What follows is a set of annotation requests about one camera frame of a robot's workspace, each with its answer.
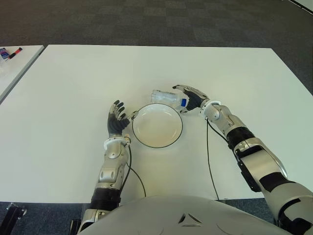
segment blue bottle cap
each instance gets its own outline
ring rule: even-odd
[[[185,107],[185,106],[186,106],[186,103],[187,103],[187,100],[186,100],[186,99],[181,99],[181,105],[182,105],[182,107]]]

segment robot forearm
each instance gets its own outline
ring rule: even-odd
[[[79,232],[119,206],[124,167],[128,160],[128,137],[111,135],[104,142],[104,163],[88,209],[84,213]]]
[[[312,232],[313,193],[289,181],[280,160],[226,106],[207,99],[201,114],[224,134],[246,182],[251,190],[263,193],[281,226],[292,234]]]

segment black cable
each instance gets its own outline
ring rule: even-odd
[[[206,151],[207,151],[207,163],[209,165],[209,171],[210,171],[210,176],[211,176],[211,180],[212,180],[212,184],[213,184],[213,188],[214,188],[214,191],[216,193],[216,197],[217,197],[217,200],[219,200],[219,195],[217,194],[217,191],[216,191],[216,188],[215,188],[215,184],[214,184],[214,181],[213,181],[213,177],[212,177],[212,172],[211,172],[211,166],[210,166],[210,156],[209,156],[209,122],[208,120],[207,121],[207,125],[206,125]]]
[[[130,160],[129,160],[129,168],[128,168],[128,171],[127,171],[127,174],[126,174],[126,177],[125,177],[125,180],[124,180],[124,182],[123,182],[123,184],[122,184],[122,186],[121,186],[121,189],[119,190],[119,195],[121,195],[121,193],[122,193],[122,190],[123,190],[123,188],[124,188],[124,186],[125,186],[125,183],[126,183],[126,181],[127,181],[127,178],[128,178],[128,175],[129,175],[129,172],[131,171],[131,167],[132,167],[132,151],[131,151],[131,147],[128,145],[128,150],[129,150],[129,158],[130,158]]]
[[[143,188],[143,192],[144,192],[144,194],[145,194],[145,197],[147,197],[146,188],[145,188],[145,186],[144,186],[144,184],[143,184],[143,182],[142,182],[140,176],[137,174],[137,172],[136,172],[134,169],[132,169],[132,168],[128,165],[128,163],[126,163],[126,165],[127,165],[128,168],[130,168],[130,169],[133,171],[133,173],[135,173],[135,175],[138,177],[139,181],[141,182],[141,185],[142,185],[142,188]]]
[[[210,122],[209,122],[208,119],[206,120],[206,122],[207,122],[207,124],[212,128],[212,130],[215,131],[216,134],[218,134],[223,140],[225,140],[225,141],[227,142],[227,140],[225,139],[225,137],[222,136],[220,133],[218,133],[217,130],[215,130],[215,129],[211,126],[211,124],[210,124]]]

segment plastic bottle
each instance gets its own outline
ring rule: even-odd
[[[160,90],[153,90],[151,94],[151,102],[166,104],[173,109],[181,110],[187,106],[187,96],[184,94],[176,94],[171,92],[162,92]]]

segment red marker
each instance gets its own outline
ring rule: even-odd
[[[16,54],[18,54],[21,50],[23,50],[21,47],[19,49],[17,49],[14,53],[9,55],[9,59],[12,59]]]

